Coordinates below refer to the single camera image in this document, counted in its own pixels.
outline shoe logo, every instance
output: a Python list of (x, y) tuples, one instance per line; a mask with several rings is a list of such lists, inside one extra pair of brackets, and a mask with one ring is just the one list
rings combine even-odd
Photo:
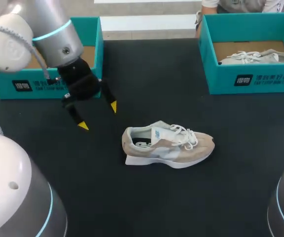
[(137, 147), (142, 147), (142, 148), (148, 148), (148, 147), (152, 146), (152, 144), (151, 143), (146, 143), (146, 142), (137, 142), (136, 146)]

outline beige sneaker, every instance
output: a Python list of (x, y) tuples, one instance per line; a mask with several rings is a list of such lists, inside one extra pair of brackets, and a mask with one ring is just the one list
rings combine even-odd
[(128, 127), (122, 135), (122, 147), (127, 165), (164, 163), (179, 169), (207, 158), (214, 142), (207, 134), (158, 121), (146, 127)]

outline white shoelace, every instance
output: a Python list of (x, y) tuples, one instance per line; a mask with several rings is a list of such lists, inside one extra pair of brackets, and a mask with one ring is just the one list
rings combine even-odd
[(261, 54), (259, 52), (249, 52), (239, 51), (240, 53), (234, 53), (231, 56), (227, 56), (228, 58), (234, 58), (241, 60), (243, 64), (252, 63), (254, 61), (260, 61)]
[(184, 139), (179, 140), (176, 143), (173, 143), (172, 146), (184, 145), (185, 149), (190, 151), (198, 144), (198, 139), (197, 139), (194, 131), (192, 131), (190, 129), (186, 129), (186, 128), (179, 126), (179, 125), (176, 125), (176, 124), (172, 124), (171, 127), (170, 127), (170, 130), (176, 130), (175, 135), (177, 135), (177, 134), (184, 135)]

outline teal shoe box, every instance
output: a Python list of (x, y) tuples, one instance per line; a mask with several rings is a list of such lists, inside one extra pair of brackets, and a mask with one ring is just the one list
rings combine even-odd
[(218, 64), (213, 44), (221, 42), (261, 43), (261, 41), (281, 41), (281, 44), (284, 44), (284, 13), (204, 16), (199, 48), (210, 94), (284, 92), (284, 63)]
[[(92, 49), (95, 55), (91, 70), (101, 79), (104, 41), (99, 17), (73, 17), (71, 20), (84, 48), (95, 47)], [(48, 68), (48, 71), (52, 79), (59, 75), (56, 68)], [(0, 99), (61, 99), (66, 93), (68, 90), (62, 80), (48, 85), (40, 68), (23, 69), (10, 74), (0, 73)]]

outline white sneaker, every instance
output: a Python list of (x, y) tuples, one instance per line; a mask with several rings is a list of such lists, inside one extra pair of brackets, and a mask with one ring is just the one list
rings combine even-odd
[(249, 63), (284, 63), (284, 53), (269, 49), (262, 53), (244, 52), (234, 53), (220, 61), (222, 65)]
[(164, 163), (178, 169), (203, 161), (213, 151), (214, 142), (207, 134), (158, 121), (146, 127), (128, 127), (122, 147), (127, 165)]

